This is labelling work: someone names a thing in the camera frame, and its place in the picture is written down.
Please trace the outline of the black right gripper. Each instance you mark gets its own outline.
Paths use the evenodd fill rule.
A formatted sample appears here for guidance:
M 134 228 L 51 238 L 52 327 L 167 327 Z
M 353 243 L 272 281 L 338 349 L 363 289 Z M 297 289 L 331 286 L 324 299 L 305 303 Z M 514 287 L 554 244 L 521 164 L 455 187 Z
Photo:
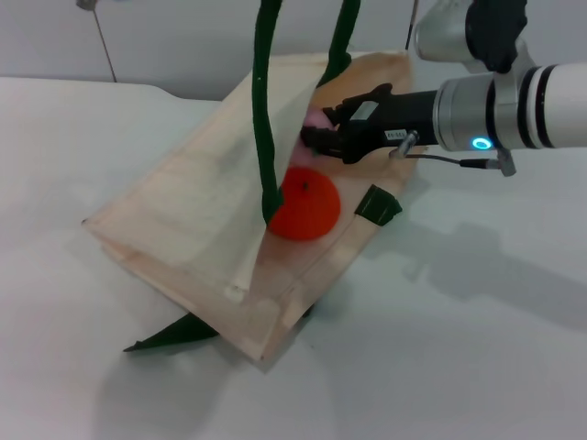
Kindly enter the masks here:
M 412 131 L 418 146 L 435 145 L 433 126 L 435 91 L 394 94 L 393 86 L 381 84 L 368 93 L 347 98 L 322 109 L 338 132 L 327 128 L 303 127 L 303 144 L 324 156 L 339 156 L 354 164 L 376 149 L 397 148 Z

